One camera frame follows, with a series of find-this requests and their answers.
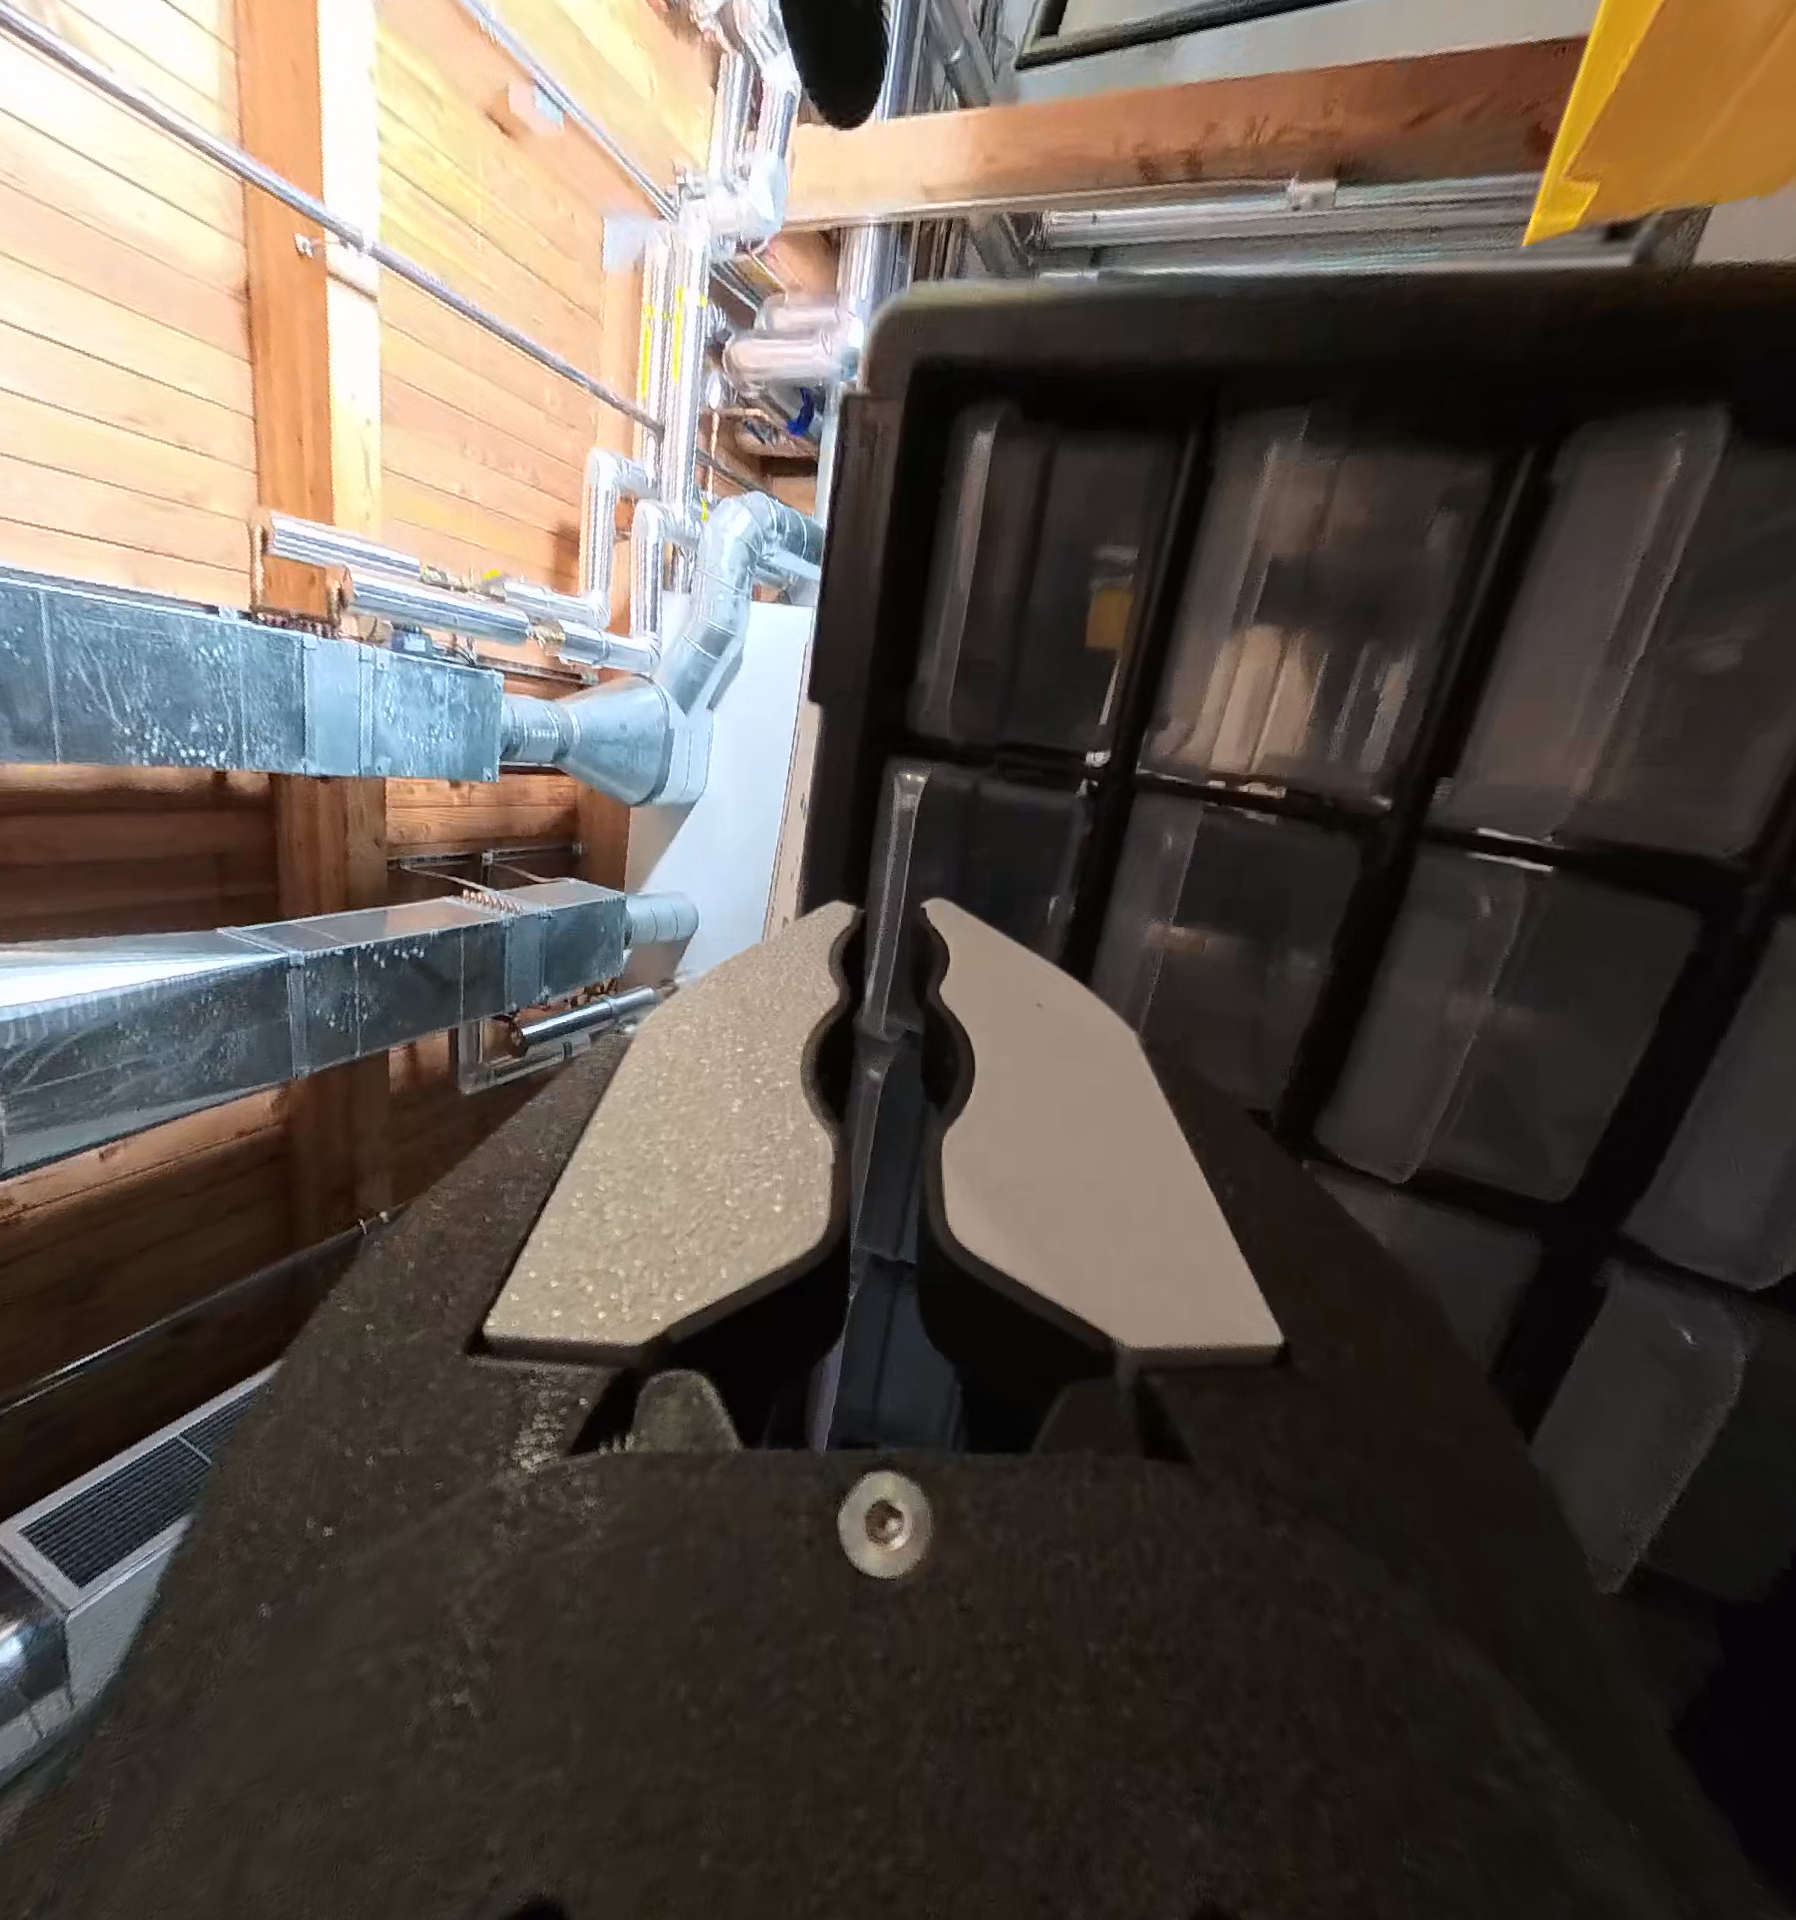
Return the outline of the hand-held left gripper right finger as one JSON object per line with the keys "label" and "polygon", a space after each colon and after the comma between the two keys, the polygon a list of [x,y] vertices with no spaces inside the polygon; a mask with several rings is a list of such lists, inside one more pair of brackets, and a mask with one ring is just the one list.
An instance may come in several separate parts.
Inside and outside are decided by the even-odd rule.
{"label": "hand-held left gripper right finger", "polygon": [[1135,1034],[953,900],[924,906],[926,1249],[1118,1373],[1265,1366],[1285,1334]]}

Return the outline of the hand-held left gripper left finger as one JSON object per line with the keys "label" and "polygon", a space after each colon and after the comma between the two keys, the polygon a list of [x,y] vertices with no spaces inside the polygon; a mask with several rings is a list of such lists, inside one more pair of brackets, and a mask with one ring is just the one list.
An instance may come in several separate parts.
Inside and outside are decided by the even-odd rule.
{"label": "hand-held left gripper left finger", "polygon": [[646,1366],[838,1254],[824,1058],[855,942],[855,906],[829,902],[645,1020],[483,1321],[490,1353]]}

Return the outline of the black drawer cabinet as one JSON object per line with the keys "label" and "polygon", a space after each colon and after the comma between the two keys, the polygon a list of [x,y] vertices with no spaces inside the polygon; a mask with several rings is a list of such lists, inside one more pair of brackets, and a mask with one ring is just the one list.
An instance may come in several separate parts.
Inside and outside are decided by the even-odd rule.
{"label": "black drawer cabinet", "polygon": [[[882,771],[902,753],[924,643],[948,447],[968,409],[1006,402],[1037,422],[1182,446],[1180,536],[1152,604],[1164,618],[1164,596],[1190,577],[1216,433],[1235,416],[1322,408],[1393,435],[1537,450],[1593,421],[1720,406],[1752,441],[1796,446],[1796,269],[1647,271],[1600,284],[1569,273],[1247,275],[1143,293],[919,293],[879,325],[867,385],[847,408],[842,551],[819,618],[814,691],[828,742],[818,899],[865,891]],[[1796,800],[1778,844],[1795,873]],[[1273,1122],[1229,1104],[1312,1175]],[[1460,1344],[1432,1294],[1404,1273]],[[1494,1372],[1460,1344],[1532,1441],[1594,1311],[1587,1278],[1540,1278],[1535,1314]],[[1769,1301],[1796,1311],[1796,1281]],[[1720,1605],[1661,1578],[1610,1594],[1700,1784],[1756,1836],[1755,1852],[1796,1850],[1796,1840],[1774,1840],[1796,1832],[1796,1559],[1755,1605]]]}

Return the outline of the yellow plastic bin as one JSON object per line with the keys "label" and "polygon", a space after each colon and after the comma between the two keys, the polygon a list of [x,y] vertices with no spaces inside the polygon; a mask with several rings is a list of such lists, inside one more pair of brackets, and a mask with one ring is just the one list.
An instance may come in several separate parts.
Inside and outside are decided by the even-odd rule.
{"label": "yellow plastic bin", "polygon": [[1796,188],[1796,2],[1602,2],[1524,243]]}

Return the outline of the white vent unit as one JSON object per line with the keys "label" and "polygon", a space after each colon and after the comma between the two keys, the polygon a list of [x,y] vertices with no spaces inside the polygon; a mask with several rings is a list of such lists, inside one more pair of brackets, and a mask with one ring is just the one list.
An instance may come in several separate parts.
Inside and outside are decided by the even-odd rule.
{"label": "white vent unit", "polygon": [[0,1523],[0,1790],[90,1719],[269,1366]]}

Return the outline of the silver pipe bundle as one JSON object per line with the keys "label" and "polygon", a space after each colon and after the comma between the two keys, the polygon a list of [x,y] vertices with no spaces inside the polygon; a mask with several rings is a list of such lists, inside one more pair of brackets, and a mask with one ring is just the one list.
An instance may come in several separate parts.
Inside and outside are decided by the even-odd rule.
{"label": "silver pipe bundle", "polygon": [[640,455],[595,447],[583,493],[581,616],[565,657],[650,678],[662,654],[662,588],[673,546],[705,525],[696,458],[712,339],[713,269],[783,227],[789,140],[802,85],[777,2],[690,4],[722,46],[708,167],[679,189],[676,219],[650,233],[640,320],[640,394],[657,402]]}

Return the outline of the wooden ceiling beam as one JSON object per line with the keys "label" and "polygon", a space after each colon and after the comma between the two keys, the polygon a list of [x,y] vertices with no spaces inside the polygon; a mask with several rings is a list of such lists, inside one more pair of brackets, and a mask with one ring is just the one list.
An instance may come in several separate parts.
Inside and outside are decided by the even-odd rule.
{"label": "wooden ceiling beam", "polygon": [[1543,170],[1582,37],[795,133],[786,225],[1042,211],[1127,189]]}

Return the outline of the metal air duct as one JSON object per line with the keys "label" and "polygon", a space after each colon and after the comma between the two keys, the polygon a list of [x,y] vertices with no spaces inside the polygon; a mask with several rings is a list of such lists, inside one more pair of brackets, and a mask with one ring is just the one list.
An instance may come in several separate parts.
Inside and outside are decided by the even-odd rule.
{"label": "metal air duct", "polygon": [[192,934],[0,946],[0,1183],[619,978],[682,893],[559,880]]}
{"label": "metal air duct", "polygon": [[689,802],[706,737],[666,692],[565,701],[502,674],[0,567],[0,765],[495,782],[551,769]]}

